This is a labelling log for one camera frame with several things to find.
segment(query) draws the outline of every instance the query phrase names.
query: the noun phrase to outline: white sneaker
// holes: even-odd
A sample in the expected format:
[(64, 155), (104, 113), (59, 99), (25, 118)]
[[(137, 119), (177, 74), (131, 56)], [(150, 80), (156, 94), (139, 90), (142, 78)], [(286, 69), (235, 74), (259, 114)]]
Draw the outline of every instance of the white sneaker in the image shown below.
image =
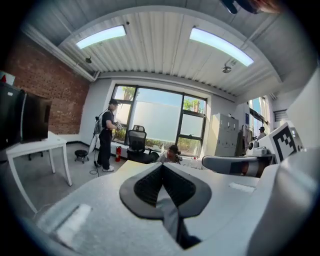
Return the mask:
[(105, 172), (105, 173), (111, 173), (114, 170), (115, 170), (115, 168), (113, 166), (111, 166), (111, 165), (109, 166), (109, 169), (102, 169), (102, 171)]

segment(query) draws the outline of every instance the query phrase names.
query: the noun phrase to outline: ceiling beam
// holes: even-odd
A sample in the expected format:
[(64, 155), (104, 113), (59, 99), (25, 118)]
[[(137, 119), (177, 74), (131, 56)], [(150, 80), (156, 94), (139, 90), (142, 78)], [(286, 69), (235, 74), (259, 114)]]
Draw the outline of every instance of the ceiling beam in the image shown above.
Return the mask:
[(149, 80), (154, 82), (156, 81), (166, 82), (166, 83), (186, 86), (189, 88), (194, 88), (206, 93), (219, 96), (231, 102), (236, 102), (236, 97), (220, 89), (214, 88), (210, 85), (207, 85), (201, 82), (196, 82), (193, 80), (172, 76), (172, 75), (167, 75), (167, 74), (148, 73), (148, 72), (131, 72), (131, 71), (103, 72), (98, 76), (98, 79), (143, 79), (143, 80)]

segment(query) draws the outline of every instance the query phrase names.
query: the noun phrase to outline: cable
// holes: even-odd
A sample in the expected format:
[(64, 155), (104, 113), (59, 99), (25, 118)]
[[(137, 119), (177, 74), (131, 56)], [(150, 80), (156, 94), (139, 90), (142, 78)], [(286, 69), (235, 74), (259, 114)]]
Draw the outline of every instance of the cable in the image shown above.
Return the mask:
[(92, 174), (92, 175), (98, 174), (98, 177), (100, 177), (99, 170), (98, 170), (98, 164), (96, 162), (96, 147), (94, 147), (93, 163), (94, 163), (95, 169), (92, 169), (91, 171), (89, 171), (89, 173)]
[(102, 111), (98, 116), (96, 116), (95, 119), (96, 119), (96, 120), (97, 120), (97, 118), (99, 119), (99, 117), (100, 117), (104, 112), (106, 112), (108, 109), (109, 109), (109, 107), (106, 108), (104, 111)]

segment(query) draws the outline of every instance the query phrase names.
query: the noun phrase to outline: sky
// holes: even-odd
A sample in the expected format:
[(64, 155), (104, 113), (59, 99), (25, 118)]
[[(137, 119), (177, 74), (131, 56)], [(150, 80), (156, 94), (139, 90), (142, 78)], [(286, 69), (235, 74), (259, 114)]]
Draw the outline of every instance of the sky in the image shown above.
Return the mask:
[[(253, 104), (253, 110), (257, 111), (259, 114), (261, 114), (261, 106), (260, 106), (260, 101), (259, 98), (255, 98), (252, 100)], [(253, 119), (253, 136), (259, 136), (260, 132), (259, 129), (260, 127), (263, 126), (263, 124), (258, 121), (257, 119)]]
[[(117, 99), (124, 98), (124, 91), (122, 87), (119, 86), (116, 92)], [(196, 100), (196, 98), (185, 96), (185, 100)], [(139, 102), (150, 102), (150, 103), (158, 103), (158, 104), (165, 104), (169, 106), (181, 107), (182, 95), (176, 94), (167, 91), (155, 90), (155, 89), (147, 89), (147, 88), (139, 88), (138, 95), (136, 100)], [(204, 109), (205, 101), (200, 101), (201, 109)]]

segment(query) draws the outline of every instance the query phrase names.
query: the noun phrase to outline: ceiling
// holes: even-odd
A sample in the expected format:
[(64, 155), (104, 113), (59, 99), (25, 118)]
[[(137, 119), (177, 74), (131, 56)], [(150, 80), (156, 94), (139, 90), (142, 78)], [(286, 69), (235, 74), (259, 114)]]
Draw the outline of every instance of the ceiling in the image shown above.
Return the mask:
[[(27, 22), (92, 74), (166, 74), (243, 99), (304, 86), (317, 61), (299, 24), (288, 13), (254, 15), (238, 9), (230, 14), (219, 0), (51, 0), (36, 7)], [(125, 26), (126, 36), (82, 50), (75, 45), (118, 25)], [(241, 48), (254, 63), (233, 65), (227, 54), (189, 40), (193, 26)], [(84, 61), (88, 57), (92, 64)], [(232, 67), (228, 74), (222, 72), (225, 63)]]

